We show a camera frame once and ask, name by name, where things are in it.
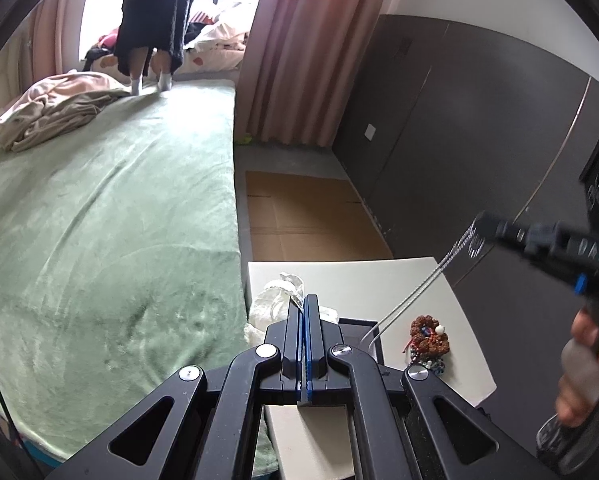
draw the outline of floor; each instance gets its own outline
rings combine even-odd
[[[234,160],[242,277],[246,279],[246,266],[253,259],[246,201],[246,171],[289,173],[342,180],[347,180],[348,177],[333,152],[325,148],[282,146],[272,143],[235,146]]]

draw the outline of black robe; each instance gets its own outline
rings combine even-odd
[[[172,57],[171,73],[184,58],[184,35],[188,25],[191,0],[123,0],[122,24],[115,44],[118,69],[129,75],[129,53],[147,46],[144,75],[154,48],[166,50]]]

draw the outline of green bedsheet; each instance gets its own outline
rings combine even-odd
[[[0,385],[49,454],[68,458],[178,368],[246,348],[233,108],[230,82],[178,83],[0,148]],[[276,468],[262,433],[257,474]]]

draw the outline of wall outlet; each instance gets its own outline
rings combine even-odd
[[[366,126],[366,131],[364,132],[364,137],[366,137],[369,140],[373,140],[373,136],[375,135],[375,126],[373,126],[371,123],[369,123],[368,126]]]

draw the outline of hand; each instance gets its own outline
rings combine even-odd
[[[580,310],[575,316],[571,334],[578,343],[592,348],[599,337],[599,327],[593,323],[586,311]],[[564,375],[559,380],[559,395],[555,402],[555,409],[557,418],[562,424],[569,428],[576,428],[590,415],[593,406],[575,390],[568,377]]]

